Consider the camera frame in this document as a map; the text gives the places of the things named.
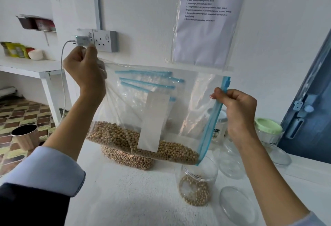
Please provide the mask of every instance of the floor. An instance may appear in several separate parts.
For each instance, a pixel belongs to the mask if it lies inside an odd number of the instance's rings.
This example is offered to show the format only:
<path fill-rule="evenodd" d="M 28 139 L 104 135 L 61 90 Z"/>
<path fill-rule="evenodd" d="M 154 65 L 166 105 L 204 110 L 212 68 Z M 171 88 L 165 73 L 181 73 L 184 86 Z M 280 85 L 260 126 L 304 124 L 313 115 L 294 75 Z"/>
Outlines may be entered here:
<path fill-rule="evenodd" d="M 23 98 L 0 101 L 0 177 L 14 169 L 33 151 L 24 151 L 12 142 L 11 131 L 25 124 L 37 124 L 41 143 L 55 130 L 49 106 Z"/>

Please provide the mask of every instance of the table leg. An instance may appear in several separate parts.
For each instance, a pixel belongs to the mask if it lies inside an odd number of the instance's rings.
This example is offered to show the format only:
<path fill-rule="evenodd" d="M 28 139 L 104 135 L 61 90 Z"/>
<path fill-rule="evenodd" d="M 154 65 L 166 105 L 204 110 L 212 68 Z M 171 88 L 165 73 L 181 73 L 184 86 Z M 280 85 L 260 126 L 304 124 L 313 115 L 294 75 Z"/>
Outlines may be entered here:
<path fill-rule="evenodd" d="M 51 82 L 51 78 L 49 77 L 49 74 L 45 76 L 45 78 L 41 78 L 42 85 L 44 87 L 44 91 L 46 94 L 46 98 L 48 101 L 49 108 L 51 109 L 51 113 L 53 116 L 53 120 L 55 123 L 55 126 L 57 127 L 61 121 L 61 113 L 60 109 L 56 100 L 56 94 L 54 92 L 54 88 Z"/>

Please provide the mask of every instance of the light green jar lid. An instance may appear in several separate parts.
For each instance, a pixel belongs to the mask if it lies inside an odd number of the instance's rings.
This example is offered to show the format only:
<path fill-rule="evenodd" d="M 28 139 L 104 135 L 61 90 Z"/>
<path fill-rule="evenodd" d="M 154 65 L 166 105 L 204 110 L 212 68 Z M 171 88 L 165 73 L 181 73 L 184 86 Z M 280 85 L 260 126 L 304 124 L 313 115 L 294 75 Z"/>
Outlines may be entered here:
<path fill-rule="evenodd" d="M 269 134 L 275 135 L 283 132 L 283 128 L 277 122 L 271 119 L 256 118 L 254 120 L 254 123 L 255 123 L 255 128 Z"/>

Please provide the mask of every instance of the charging cable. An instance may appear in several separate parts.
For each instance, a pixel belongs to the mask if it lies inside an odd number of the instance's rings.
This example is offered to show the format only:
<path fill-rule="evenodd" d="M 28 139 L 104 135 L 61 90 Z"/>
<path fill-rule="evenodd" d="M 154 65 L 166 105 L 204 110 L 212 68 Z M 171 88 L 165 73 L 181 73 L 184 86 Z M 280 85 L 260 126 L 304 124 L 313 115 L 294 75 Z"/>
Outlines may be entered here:
<path fill-rule="evenodd" d="M 63 84 L 63 74 L 64 74 L 64 72 L 62 72 L 63 50 L 64 50 L 64 47 L 66 46 L 66 44 L 68 44 L 69 42 L 76 42 L 76 40 L 68 40 L 67 42 L 65 42 L 64 45 L 63 45 L 63 48 L 62 48 L 62 52 L 61 52 L 61 81 L 62 81 L 64 104 L 63 104 L 63 112 L 62 112 L 62 117 L 61 117 L 60 123 L 64 118 L 64 113 L 65 113 L 65 110 L 66 110 L 66 91 L 64 90 L 64 84 Z"/>

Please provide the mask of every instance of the black sleeve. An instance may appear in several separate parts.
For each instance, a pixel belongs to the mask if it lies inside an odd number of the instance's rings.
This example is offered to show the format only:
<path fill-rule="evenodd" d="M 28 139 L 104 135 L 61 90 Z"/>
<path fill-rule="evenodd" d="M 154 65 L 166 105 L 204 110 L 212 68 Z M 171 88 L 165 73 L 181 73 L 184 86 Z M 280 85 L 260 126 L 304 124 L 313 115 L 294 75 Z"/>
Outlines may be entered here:
<path fill-rule="evenodd" d="M 4 183 L 0 186 L 1 217 L 14 225 L 64 225 L 70 197 Z"/>

